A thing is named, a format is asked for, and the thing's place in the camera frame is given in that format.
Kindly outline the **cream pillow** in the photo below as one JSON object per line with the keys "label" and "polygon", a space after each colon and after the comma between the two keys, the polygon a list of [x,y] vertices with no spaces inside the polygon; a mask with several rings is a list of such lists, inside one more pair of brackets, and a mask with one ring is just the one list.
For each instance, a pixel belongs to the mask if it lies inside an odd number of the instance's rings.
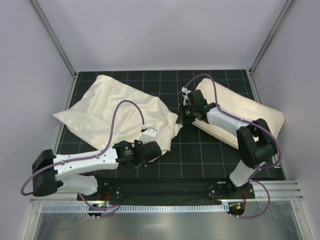
{"label": "cream pillow", "polygon": [[[219,83],[212,83],[209,78],[200,81],[196,89],[202,92],[208,103],[215,102],[214,89],[216,89],[218,104],[223,110],[247,120],[264,119],[272,135],[275,138],[278,137],[285,121],[282,112],[241,96]],[[196,120],[192,124],[223,143],[238,149],[237,137],[221,127],[200,120]]]}

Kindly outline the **cream pillowcase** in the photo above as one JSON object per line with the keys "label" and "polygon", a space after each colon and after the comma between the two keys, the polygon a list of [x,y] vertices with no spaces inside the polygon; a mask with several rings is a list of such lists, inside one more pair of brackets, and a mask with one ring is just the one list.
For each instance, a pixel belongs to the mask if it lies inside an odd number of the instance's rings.
{"label": "cream pillowcase", "polygon": [[142,125],[157,130],[155,141],[163,154],[170,151],[181,124],[157,96],[144,93],[106,75],[99,75],[80,101],[53,116],[97,150],[141,136]]}

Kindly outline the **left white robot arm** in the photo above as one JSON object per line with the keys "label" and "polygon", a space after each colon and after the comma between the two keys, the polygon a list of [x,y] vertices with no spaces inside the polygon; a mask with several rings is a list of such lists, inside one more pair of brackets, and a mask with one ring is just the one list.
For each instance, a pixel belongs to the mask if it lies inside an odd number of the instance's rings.
{"label": "left white robot arm", "polygon": [[57,154],[44,150],[32,164],[32,195],[45,197],[56,192],[76,192],[101,200],[106,188],[94,176],[85,173],[136,169],[162,155],[156,141],[144,143],[121,141],[106,150],[95,150],[77,154]]}

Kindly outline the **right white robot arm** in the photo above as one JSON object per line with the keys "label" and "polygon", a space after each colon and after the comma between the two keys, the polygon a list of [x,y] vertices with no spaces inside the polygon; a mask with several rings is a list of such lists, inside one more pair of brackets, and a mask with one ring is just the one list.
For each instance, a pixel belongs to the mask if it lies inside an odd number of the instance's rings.
{"label": "right white robot arm", "polygon": [[225,192],[230,198],[243,193],[257,171],[278,153],[275,137],[267,122],[259,118],[246,120],[228,113],[216,103],[208,103],[200,90],[181,89],[183,103],[179,105],[177,124],[192,124],[196,120],[220,127],[236,137],[240,161],[229,175]]}

